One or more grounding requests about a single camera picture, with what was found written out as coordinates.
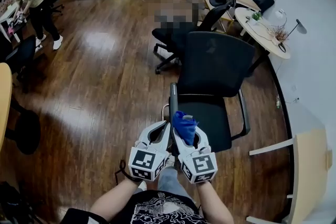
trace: chair leg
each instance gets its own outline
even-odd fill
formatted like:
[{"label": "chair leg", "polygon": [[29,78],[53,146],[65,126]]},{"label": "chair leg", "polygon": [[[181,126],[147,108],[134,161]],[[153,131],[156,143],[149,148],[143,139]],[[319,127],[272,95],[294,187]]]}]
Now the chair leg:
[{"label": "chair leg", "polygon": [[169,63],[171,60],[174,60],[175,58],[177,58],[177,55],[176,54],[173,54],[171,56],[169,56],[167,59],[165,59],[162,63],[160,63],[159,65],[156,66],[155,68],[155,73],[156,74],[160,74],[161,72],[161,68],[163,66],[165,66],[167,63]]},{"label": "chair leg", "polygon": [[154,52],[157,52],[158,47],[167,50],[167,45],[156,43],[155,46],[154,46]]}]

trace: white wall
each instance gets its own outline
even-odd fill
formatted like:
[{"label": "white wall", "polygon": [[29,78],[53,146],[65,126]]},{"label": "white wall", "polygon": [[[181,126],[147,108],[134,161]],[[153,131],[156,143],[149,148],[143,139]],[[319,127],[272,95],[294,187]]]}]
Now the white wall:
[{"label": "white wall", "polygon": [[288,15],[290,31],[299,19],[308,30],[306,35],[294,31],[288,45],[291,59],[270,55],[277,70],[287,102],[296,97],[298,103],[288,104],[293,134],[324,125],[328,144],[334,151],[334,166],[329,171],[327,192],[320,207],[309,217],[309,223],[330,223],[336,217],[336,0],[275,0],[265,12],[273,24],[274,11],[282,8]]}]

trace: round table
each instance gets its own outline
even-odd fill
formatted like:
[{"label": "round table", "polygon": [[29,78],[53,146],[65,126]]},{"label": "round table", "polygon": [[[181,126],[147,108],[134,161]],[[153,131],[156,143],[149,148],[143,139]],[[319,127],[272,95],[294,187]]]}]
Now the round table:
[{"label": "round table", "polygon": [[0,149],[4,141],[12,96],[12,72],[8,64],[0,63]]},{"label": "round table", "polygon": [[249,68],[249,73],[253,73],[256,67],[262,63],[266,57],[272,53],[282,59],[289,59],[290,52],[289,47],[284,44],[286,52],[283,52],[278,45],[275,45],[271,39],[272,37],[268,34],[267,27],[271,29],[271,24],[264,18],[262,18],[259,23],[253,25],[246,16],[251,17],[254,11],[248,10],[246,8],[237,8],[235,10],[235,16],[243,29],[249,33],[249,35],[258,42],[265,51],[260,55],[260,57],[252,64]]}]

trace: wooden floor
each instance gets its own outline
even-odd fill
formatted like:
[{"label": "wooden floor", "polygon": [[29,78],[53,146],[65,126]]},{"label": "wooden floor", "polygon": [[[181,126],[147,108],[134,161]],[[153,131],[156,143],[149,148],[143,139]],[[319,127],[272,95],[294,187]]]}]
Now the wooden floor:
[{"label": "wooden floor", "polygon": [[[151,35],[154,19],[148,16],[150,0],[62,3],[64,15],[55,16],[62,46],[52,51],[50,35],[43,42],[48,59],[41,68],[47,78],[33,79],[28,94],[21,87],[13,89],[20,104],[40,117],[39,148],[26,156],[5,140],[0,163],[2,171],[13,167],[17,179],[24,180],[30,200],[46,202],[37,211],[50,222],[58,222],[69,207],[88,210],[115,186],[120,159],[128,160],[140,132],[161,119],[169,85],[179,75],[178,69],[154,73],[160,60],[152,52],[156,40]],[[244,81],[242,90],[251,132],[216,154],[218,173],[213,180],[237,224],[245,223],[248,215],[274,220],[289,190],[287,149],[248,156],[250,150],[287,139],[266,64]],[[238,98],[226,104],[234,134],[242,128]],[[9,126],[15,117],[11,112]],[[198,200],[195,188],[183,175],[180,179]]]}]

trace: blue cloth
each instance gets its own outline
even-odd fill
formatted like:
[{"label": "blue cloth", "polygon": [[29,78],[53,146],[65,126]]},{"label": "blue cloth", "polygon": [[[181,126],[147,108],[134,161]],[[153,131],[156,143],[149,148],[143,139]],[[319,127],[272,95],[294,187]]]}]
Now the blue cloth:
[{"label": "blue cloth", "polygon": [[195,119],[184,119],[186,114],[182,111],[176,111],[173,116],[173,126],[178,131],[180,137],[185,141],[188,146],[194,144],[196,126],[198,122]]}]

